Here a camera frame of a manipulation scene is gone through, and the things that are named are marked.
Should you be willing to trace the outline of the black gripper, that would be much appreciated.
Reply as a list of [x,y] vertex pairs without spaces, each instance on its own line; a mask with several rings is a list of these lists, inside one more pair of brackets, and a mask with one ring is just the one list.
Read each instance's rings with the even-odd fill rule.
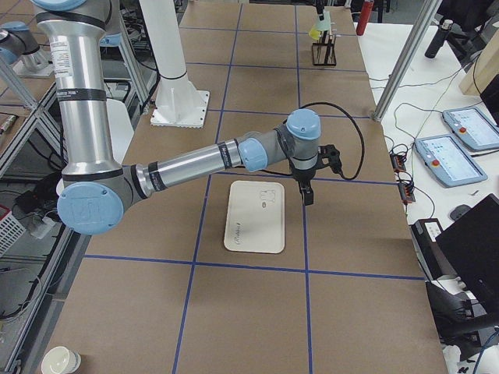
[[298,169],[290,167],[290,172],[293,179],[298,183],[301,197],[304,206],[310,206],[314,203],[314,193],[311,186],[311,181],[315,177],[316,169],[311,167],[308,169]]

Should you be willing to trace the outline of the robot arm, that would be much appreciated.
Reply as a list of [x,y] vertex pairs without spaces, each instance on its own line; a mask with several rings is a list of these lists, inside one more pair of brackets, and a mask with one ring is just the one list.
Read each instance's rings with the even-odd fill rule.
[[37,25],[48,37],[55,67],[67,165],[57,212],[84,235],[117,226],[125,212],[156,192],[231,168],[259,171],[288,161],[303,202],[313,202],[321,134],[318,115],[293,111],[267,133],[250,132],[198,150],[175,141],[165,126],[199,128],[210,94],[190,82],[171,1],[143,1],[140,8],[158,64],[159,86],[151,130],[140,127],[127,164],[115,159],[104,91],[100,44],[119,24],[116,1],[36,1]]

